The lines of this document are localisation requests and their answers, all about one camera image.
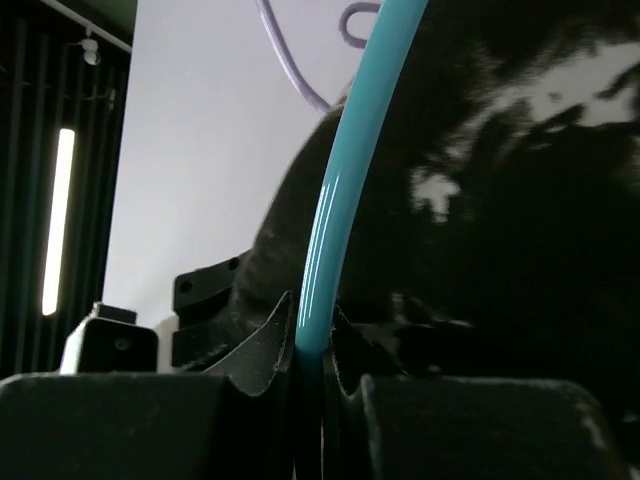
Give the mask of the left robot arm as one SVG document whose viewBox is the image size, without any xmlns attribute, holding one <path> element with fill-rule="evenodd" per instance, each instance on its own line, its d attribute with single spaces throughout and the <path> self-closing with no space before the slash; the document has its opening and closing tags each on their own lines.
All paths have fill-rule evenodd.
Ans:
<svg viewBox="0 0 640 480">
<path fill-rule="evenodd" d="M 175 371 L 203 371 L 230 351 L 218 321 L 227 314 L 234 278 L 247 254 L 175 278 L 173 311 L 178 327 L 172 336 L 171 358 Z"/>
</svg>

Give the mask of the teal plastic hanger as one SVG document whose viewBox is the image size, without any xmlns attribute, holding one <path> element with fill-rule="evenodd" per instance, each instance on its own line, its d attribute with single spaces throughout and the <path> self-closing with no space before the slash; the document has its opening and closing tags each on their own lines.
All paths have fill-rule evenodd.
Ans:
<svg viewBox="0 0 640 480">
<path fill-rule="evenodd" d="M 294 466 L 322 476 L 323 356 L 349 236 L 396 84 L 426 10 L 386 1 L 364 49 L 329 155 L 307 249 L 295 333 Z"/>
</svg>

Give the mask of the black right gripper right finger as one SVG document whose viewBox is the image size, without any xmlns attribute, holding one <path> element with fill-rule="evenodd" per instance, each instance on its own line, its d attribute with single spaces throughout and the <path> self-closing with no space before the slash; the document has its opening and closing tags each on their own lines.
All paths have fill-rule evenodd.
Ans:
<svg viewBox="0 0 640 480">
<path fill-rule="evenodd" d="M 407 372 L 336 311 L 324 358 L 327 479 L 626 479 L 629 439 L 581 384 L 450 327 Z"/>
</svg>

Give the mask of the black white patterned trousers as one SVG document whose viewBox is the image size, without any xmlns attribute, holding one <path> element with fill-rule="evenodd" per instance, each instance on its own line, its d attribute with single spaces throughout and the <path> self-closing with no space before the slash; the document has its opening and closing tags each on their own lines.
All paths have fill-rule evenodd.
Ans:
<svg viewBox="0 0 640 480">
<path fill-rule="evenodd" d="M 407 372 L 426 329 L 581 384 L 639 475 L 639 5 L 432 1 L 334 312 Z"/>
</svg>

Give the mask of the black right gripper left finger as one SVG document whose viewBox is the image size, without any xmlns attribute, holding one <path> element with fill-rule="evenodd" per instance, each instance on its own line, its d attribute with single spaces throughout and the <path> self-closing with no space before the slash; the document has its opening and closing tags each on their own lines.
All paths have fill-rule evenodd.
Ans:
<svg viewBox="0 0 640 480">
<path fill-rule="evenodd" d="M 5 479 L 289 479 L 289 295 L 199 373 L 17 375 L 1 384 Z"/>
</svg>

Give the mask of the lilac plastic hanger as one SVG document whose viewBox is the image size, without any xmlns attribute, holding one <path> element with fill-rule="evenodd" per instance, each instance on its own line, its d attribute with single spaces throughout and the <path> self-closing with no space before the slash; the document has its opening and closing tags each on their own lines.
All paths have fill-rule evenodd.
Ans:
<svg viewBox="0 0 640 480">
<path fill-rule="evenodd" d="M 330 111 L 331 105 L 309 84 L 299 70 L 277 21 L 271 2 L 268 0 L 256 0 L 255 4 L 271 47 L 294 89 L 317 111 L 322 113 Z M 363 50 L 368 40 L 353 35 L 349 31 L 349 21 L 358 14 L 377 14 L 380 8 L 381 5 L 379 3 L 369 1 L 356 1 L 347 5 L 338 21 L 338 31 L 343 42 L 351 48 Z"/>
</svg>

